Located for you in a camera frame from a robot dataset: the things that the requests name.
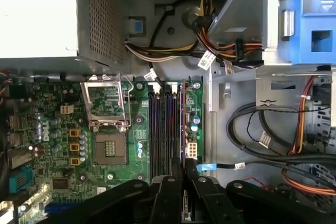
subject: green circuit board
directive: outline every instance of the green circuit board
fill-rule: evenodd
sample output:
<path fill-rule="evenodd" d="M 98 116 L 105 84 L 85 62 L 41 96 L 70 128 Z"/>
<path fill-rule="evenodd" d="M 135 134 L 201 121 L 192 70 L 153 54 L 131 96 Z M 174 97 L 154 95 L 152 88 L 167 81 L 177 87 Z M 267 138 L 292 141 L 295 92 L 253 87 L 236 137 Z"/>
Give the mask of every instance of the green circuit board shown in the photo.
<path fill-rule="evenodd" d="M 43 196 L 48 198 L 45 204 L 81 202 L 127 180 L 141 179 L 150 183 L 150 84 L 135 82 L 130 97 L 127 97 L 130 88 L 128 82 L 122 82 L 125 113 L 128 115 L 130 106 L 132 123 L 123 133 L 110 126 L 100 127 L 99 132 L 89 128 L 80 83 L 14 82 L 9 87 L 8 96 L 16 104 L 8 120 L 9 134 L 16 137 L 9 143 L 13 149 L 32 148 L 33 160 L 29 163 L 34 172 L 29 188 L 31 195 L 44 187 Z M 89 88 L 89 94 L 94 115 L 123 113 L 117 88 Z M 202 82 L 190 81 L 186 88 L 186 132 L 188 141 L 198 143 L 199 162 L 203 160 L 203 106 Z M 196 117 L 201 118 L 201 122 L 197 124 L 197 131 L 192 131 Z M 106 142 L 103 150 L 98 148 Z M 116 159 L 101 158 L 116 156 Z M 25 216 L 22 223 L 34 219 Z"/>

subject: blue connector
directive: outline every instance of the blue connector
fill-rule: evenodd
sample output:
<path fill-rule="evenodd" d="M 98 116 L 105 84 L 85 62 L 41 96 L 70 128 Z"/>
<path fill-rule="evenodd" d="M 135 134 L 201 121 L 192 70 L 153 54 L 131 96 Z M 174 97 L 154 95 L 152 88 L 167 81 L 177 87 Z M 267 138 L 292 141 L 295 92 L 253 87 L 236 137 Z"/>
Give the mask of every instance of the blue connector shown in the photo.
<path fill-rule="evenodd" d="M 69 208 L 77 205 L 76 203 L 55 203 L 51 202 L 44 207 L 44 213 L 46 214 L 58 214 L 60 212 L 66 211 Z"/>
<path fill-rule="evenodd" d="M 33 181 L 33 170 L 29 166 L 21 167 L 9 175 L 9 192 L 15 194 L 27 189 Z"/>
<path fill-rule="evenodd" d="M 336 0 L 280 0 L 279 55 L 296 64 L 336 63 Z"/>

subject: blue tab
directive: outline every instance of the blue tab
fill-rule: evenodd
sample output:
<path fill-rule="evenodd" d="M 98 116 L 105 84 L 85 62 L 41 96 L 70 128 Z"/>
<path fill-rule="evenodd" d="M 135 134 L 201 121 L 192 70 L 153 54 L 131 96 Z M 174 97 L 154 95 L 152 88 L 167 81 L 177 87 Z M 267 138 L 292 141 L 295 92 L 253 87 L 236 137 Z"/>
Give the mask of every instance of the blue tab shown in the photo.
<path fill-rule="evenodd" d="M 217 164 L 200 164 L 196 167 L 199 172 L 202 172 L 204 170 L 217 170 Z"/>

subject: motherboard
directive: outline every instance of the motherboard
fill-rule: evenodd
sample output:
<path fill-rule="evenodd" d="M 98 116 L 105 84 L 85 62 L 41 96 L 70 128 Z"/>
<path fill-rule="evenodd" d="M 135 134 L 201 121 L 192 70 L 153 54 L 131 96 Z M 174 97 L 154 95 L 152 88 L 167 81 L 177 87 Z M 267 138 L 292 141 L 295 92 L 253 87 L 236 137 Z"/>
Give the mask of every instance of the motherboard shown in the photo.
<path fill-rule="evenodd" d="M 172 157 L 201 163 L 202 86 L 122 81 L 120 89 L 89 86 L 85 94 L 79 82 L 13 82 L 7 94 L 13 107 L 10 168 L 31 178 L 11 193 L 33 196 L 19 208 L 20 222 L 33 223 L 58 212 L 57 206 L 70 207 L 131 179 L 150 184 L 169 174 Z M 127 123 L 109 121 L 123 116 Z"/>

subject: barcode sticker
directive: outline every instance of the barcode sticker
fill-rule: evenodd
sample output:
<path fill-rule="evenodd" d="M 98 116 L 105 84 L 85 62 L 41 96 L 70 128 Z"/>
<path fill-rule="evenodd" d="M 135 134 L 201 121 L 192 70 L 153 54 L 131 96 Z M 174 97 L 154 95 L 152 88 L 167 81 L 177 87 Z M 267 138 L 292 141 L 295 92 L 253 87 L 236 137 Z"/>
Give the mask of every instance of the barcode sticker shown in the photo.
<path fill-rule="evenodd" d="M 234 170 L 239 170 L 239 169 L 244 169 L 244 168 L 245 168 L 245 162 L 242 162 L 242 163 L 235 164 Z"/>
<path fill-rule="evenodd" d="M 232 62 L 229 60 L 224 60 L 224 67 L 225 67 L 225 74 L 233 74 L 234 70 L 233 70 L 233 65 Z"/>
<path fill-rule="evenodd" d="M 271 137 L 267 135 L 265 131 L 262 132 L 259 144 L 261 144 L 263 147 L 268 148 L 269 143 L 271 142 Z"/>
<path fill-rule="evenodd" d="M 97 187 L 97 195 L 106 191 L 106 187 Z"/>
<path fill-rule="evenodd" d="M 208 70 L 212 62 L 216 59 L 216 56 L 210 51 L 206 51 L 198 62 L 198 66 L 204 70 Z"/>
<path fill-rule="evenodd" d="M 155 81 L 155 78 L 157 77 L 154 69 L 150 69 L 149 73 L 145 74 L 143 76 L 145 78 L 146 81 Z"/>

